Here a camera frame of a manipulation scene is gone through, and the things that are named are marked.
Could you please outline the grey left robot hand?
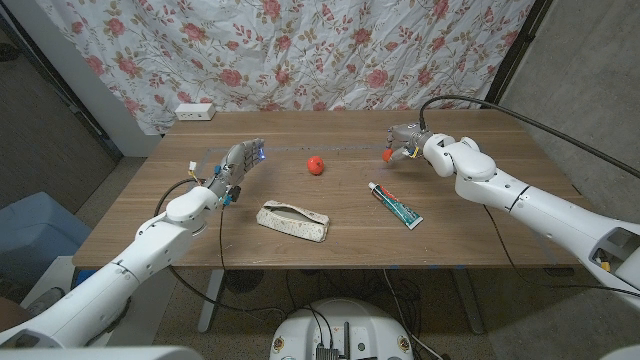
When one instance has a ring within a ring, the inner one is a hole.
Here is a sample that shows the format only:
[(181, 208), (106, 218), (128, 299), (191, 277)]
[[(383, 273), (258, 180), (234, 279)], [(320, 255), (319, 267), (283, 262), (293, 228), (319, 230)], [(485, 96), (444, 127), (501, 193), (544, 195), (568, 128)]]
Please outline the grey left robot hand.
[(265, 159), (262, 138), (247, 140), (233, 145), (219, 163), (219, 170), (205, 183), (220, 200), (224, 200), (228, 192), (238, 186), (244, 176)]

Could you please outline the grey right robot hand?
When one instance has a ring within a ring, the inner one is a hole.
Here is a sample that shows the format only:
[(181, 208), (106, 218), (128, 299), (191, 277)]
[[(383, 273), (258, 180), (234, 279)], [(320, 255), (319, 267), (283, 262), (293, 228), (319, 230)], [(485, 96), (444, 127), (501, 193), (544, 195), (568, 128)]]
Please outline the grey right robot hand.
[(389, 163), (403, 158), (421, 157), (424, 146), (432, 135), (431, 131), (422, 129), (418, 123), (391, 126), (382, 159)]

